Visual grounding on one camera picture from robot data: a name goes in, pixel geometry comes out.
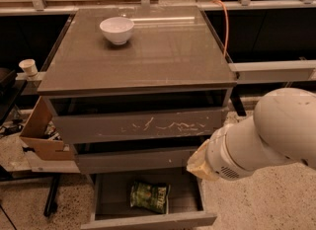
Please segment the cardboard box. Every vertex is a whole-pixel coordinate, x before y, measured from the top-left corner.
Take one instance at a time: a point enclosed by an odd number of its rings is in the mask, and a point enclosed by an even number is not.
[[[20,134],[20,139],[28,147],[33,148],[42,160],[74,160],[73,153],[69,147],[65,147],[61,140],[43,139],[46,127],[51,121],[51,118],[52,115],[46,103],[39,97],[36,106]]]

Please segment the white bowl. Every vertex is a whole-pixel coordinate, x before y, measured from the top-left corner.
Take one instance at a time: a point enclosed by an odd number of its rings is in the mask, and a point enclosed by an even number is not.
[[[113,17],[100,24],[103,35],[113,44],[125,44],[131,37],[134,22],[124,17]]]

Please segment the concrete floor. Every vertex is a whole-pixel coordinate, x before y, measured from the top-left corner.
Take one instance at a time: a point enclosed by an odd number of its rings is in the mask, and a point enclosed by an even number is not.
[[[241,119],[231,112],[226,122]],[[2,166],[27,168],[17,136],[2,138],[0,150]],[[17,229],[76,230],[89,222],[93,188],[79,174],[61,176],[57,212],[43,216],[50,180],[0,183],[1,205]],[[235,182],[203,182],[203,192],[217,219],[213,226],[198,230],[316,229],[316,171],[301,164],[261,169]],[[0,229],[14,229],[2,211]]]

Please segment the white cup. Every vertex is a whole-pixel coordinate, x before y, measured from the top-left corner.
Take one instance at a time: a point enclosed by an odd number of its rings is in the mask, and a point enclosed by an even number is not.
[[[38,74],[36,62],[33,59],[26,59],[19,63],[20,68],[27,74],[28,77],[34,77]]]

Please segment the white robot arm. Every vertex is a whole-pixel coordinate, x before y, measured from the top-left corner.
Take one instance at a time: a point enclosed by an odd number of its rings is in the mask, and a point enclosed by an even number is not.
[[[316,170],[316,95],[284,88],[264,95],[253,116],[216,130],[187,169],[207,180],[238,180],[294,162]]]

